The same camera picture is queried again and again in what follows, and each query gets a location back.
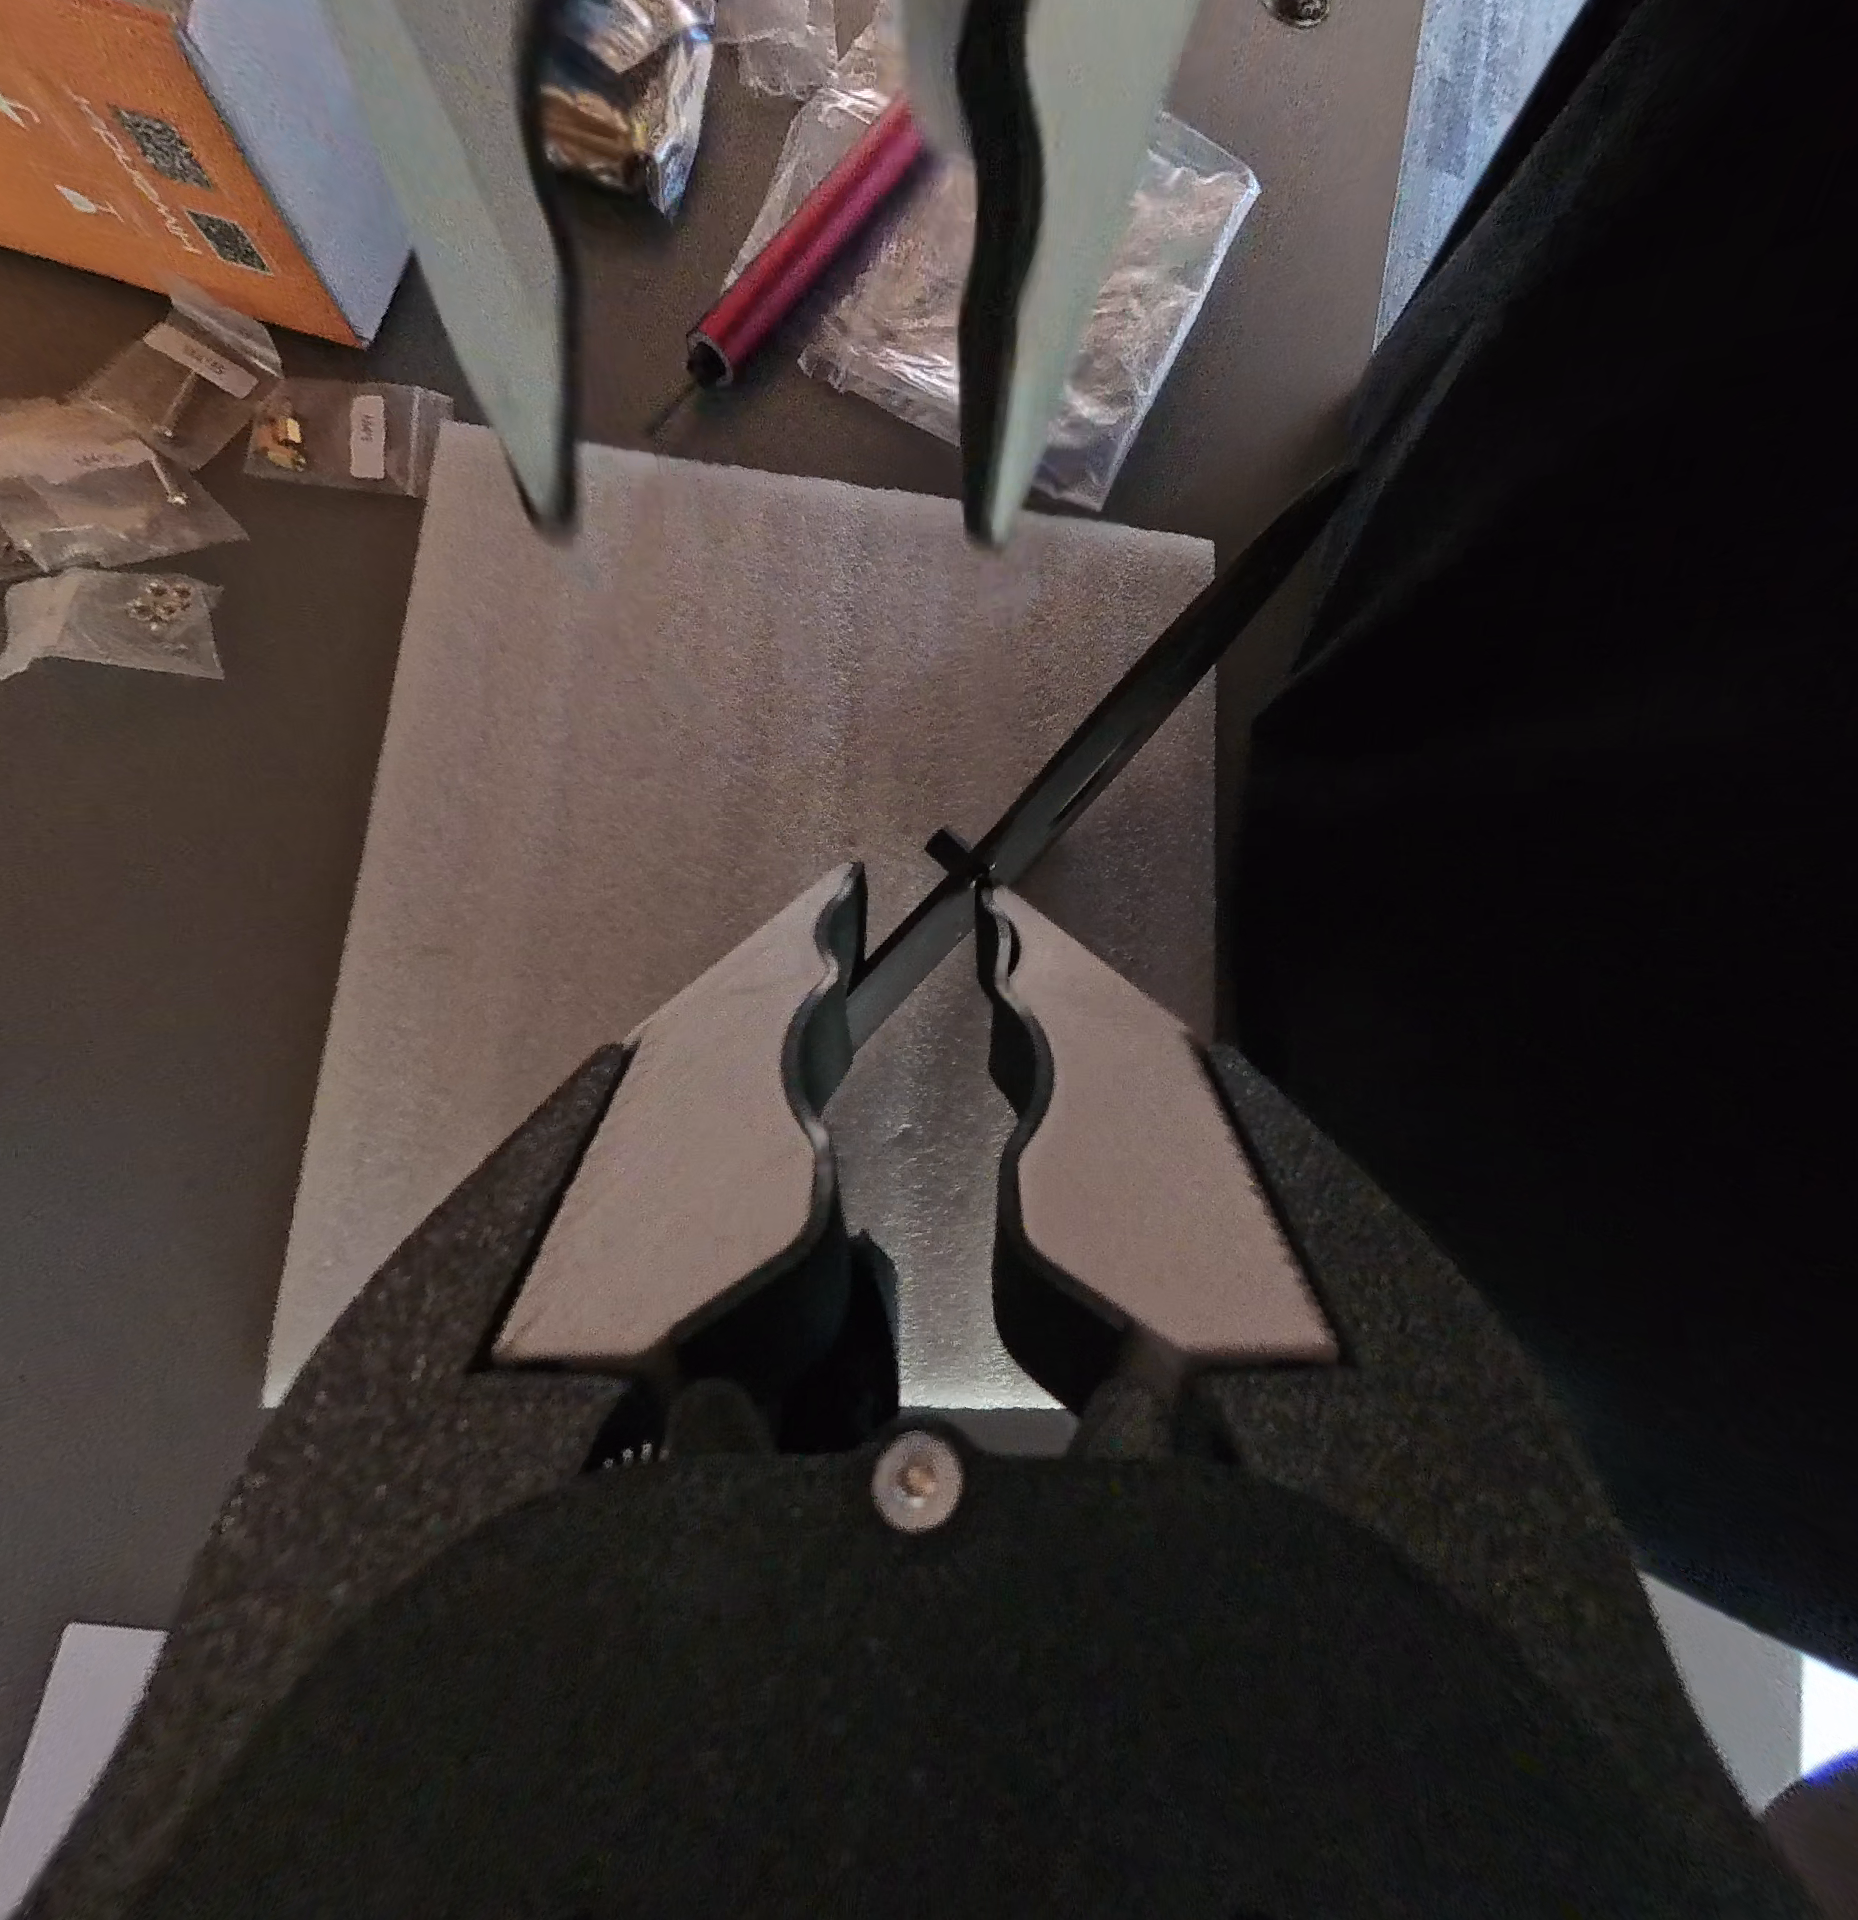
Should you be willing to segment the orange cardboard box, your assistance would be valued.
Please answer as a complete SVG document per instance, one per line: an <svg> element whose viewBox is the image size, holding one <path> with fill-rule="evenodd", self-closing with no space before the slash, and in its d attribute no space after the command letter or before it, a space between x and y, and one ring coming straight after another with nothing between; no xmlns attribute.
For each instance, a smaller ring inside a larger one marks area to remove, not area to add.
<svg viewBox="0 0 1858 1920"><path fill-rule="evenodd" d="M352 349L412 255L316 0L0 0L0 249Z"/></svg>

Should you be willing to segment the white foam sheet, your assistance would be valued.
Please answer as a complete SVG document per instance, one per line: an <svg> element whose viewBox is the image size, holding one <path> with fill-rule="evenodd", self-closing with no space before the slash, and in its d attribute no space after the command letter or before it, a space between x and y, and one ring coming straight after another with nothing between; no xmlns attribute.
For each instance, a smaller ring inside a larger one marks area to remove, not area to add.
<svg viewBox="0 0 1858 1920"><path fill-rule="evenodd" d="M1214 575L1214 543L582 444L542 539L448 425L260 1401L584 1053L831 868L866 942Z"/></svg>

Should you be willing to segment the pink electric screwdriver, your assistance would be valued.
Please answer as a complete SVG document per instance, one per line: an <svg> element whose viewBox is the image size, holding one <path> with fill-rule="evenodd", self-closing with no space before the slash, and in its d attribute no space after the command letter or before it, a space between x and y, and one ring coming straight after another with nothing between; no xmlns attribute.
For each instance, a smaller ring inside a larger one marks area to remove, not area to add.
<svg viewBox="0 0 1858 1920"><path fill-rule="evenodd" d="M917 172L924 132L909 105L890 99L859 141L799 198L746 270L686 332L686 377L643 425L659 436L693 394L727 386L783 321L862 241L892 194Z"/></svg>

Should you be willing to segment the dark foil parts bag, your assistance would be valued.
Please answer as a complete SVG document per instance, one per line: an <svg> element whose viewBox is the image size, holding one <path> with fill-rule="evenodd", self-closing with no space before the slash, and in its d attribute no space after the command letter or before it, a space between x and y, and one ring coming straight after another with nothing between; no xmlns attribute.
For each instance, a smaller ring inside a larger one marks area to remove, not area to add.
<svg viewBox="0 0 1858 1920"><path fill-rule="evenodd" d="M549 166L675 220L696 172L709 76L713 2L554 2L535 76Z"/></svg>

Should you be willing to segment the dark grey desk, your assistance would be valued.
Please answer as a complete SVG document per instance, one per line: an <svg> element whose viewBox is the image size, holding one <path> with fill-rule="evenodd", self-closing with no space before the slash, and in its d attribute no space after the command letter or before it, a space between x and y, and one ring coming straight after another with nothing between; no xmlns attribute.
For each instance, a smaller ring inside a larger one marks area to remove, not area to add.
<svg viewBox="0 0 1858 1920"><path fill-rule="evenodd" d="M1203 2L1173 111L1258 201L1109 510L1240 552L1375 349L1421 2ZM0 681L0 1817L67 1621L167 1625L260 1424L417 500L247 479L222 681Z"/></svg>

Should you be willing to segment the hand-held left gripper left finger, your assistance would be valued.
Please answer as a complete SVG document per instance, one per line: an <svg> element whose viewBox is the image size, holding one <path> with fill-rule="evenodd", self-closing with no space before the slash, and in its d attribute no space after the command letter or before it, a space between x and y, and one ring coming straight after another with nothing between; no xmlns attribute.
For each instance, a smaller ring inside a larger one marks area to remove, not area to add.
<svg viewBox="0 0 1858 1920"><path fill-rule="evenodd" d="M824 1104L866 874L831 868L628 1037L628 1065L492 1339L501 1368L786 1390L846 1320Z"/></svg>

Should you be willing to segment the black metal plate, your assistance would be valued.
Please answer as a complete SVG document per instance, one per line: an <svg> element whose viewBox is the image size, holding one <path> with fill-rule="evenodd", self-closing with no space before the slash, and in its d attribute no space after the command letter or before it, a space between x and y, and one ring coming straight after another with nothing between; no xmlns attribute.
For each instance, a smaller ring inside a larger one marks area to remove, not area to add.
<svg viewBox="0 0 1858 1920"><path fill-rule="evenodd" d="M1015 889L1062 835L1096 803L1109 782L1155 740L1208 671L1257 621L1274 595L1295 575L1329 519L1348 497L1357 473L1346 463L1296 493L1124 671L1124 676L1086 711L1067 743L1009 803L1009 811L970 842L985 880L939 874L939 882L855 964L846 985L846 1043L862 1046L892 1010L943 964L974 929L974 892L985 882Z"/></svg>

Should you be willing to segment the printed instruction manual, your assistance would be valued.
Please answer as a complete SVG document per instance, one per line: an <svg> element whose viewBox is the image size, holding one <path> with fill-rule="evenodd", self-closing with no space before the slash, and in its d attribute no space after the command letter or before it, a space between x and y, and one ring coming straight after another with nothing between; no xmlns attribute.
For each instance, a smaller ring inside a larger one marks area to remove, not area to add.
<svg viewBox="0 0 1858 1920"><path fill-rule="evenodd" d="M166 1649L166 1629L70 1621L0 1817L0 1920L15 1914L70 1836Z"/></svg>

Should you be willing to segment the large clear plastic bag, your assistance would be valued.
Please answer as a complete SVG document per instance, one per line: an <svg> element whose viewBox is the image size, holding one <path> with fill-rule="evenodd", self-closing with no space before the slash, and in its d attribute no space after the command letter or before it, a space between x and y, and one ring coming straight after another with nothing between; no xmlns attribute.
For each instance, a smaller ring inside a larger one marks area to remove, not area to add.
<svg viewBox="0 0 1858 1920"><path fill-rule="evenodd" d="M855 13L862 13L862 29L805 92L734 278L901 90L896 9L855 2ZM1155 115L1124 237L1051 422L1038 493L1084 510L1109 500L1257 198L1258 180L1246 161L1173 111ZM798 322L799 376L957 442L957 310L970 241L970 166L924 161L831 273L831 291L811 299L811 315Z"/></svg>

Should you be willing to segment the scattered small hardware bags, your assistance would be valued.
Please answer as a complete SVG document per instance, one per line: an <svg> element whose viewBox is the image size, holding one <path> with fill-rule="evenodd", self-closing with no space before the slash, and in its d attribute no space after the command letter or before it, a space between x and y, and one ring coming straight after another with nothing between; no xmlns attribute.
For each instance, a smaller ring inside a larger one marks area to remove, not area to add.
<svg viewBox="0 0 1858 1920"><path fill-rule="evenodd" d="M456 399L286 376L260 321L171 280L167 306L67 394L0 399L0 686L39 664L222 681L222 590L185 571L246 543L203 473L421 500Z"/></svg>

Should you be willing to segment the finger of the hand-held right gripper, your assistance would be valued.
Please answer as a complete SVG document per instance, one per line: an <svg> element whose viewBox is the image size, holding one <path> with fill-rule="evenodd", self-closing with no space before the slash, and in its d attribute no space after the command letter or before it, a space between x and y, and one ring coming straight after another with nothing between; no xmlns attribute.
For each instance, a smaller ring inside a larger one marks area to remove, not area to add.
<svg viewBox="0 0 1858 1920"><path fill-rule="evenodd" d="M913 125L974 175L957 414L966 530L989 545L1033 493L1198 13L1191 0L896 9Z"/></svg>
<svg viewBox="0 0 1858 1920"><path fill-rule="evenodd" d="M529 521L579 519L579 270L539 132L542 0L331 0L330 24L437 321Z"/></svg>

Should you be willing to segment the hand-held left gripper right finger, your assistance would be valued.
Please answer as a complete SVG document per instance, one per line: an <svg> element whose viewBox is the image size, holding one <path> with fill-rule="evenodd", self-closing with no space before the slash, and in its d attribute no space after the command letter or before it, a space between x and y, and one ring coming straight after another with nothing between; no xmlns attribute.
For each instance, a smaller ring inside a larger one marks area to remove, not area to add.
<svg viewBox="0 0 1858 1920"><path fill-rule="evenodd" d="M1053 1397L1174 1397L1243 1368L1330 1368L1338 1339L1198 1037L1013 889L974 903L996 1173L989 1308Z"/></svg>

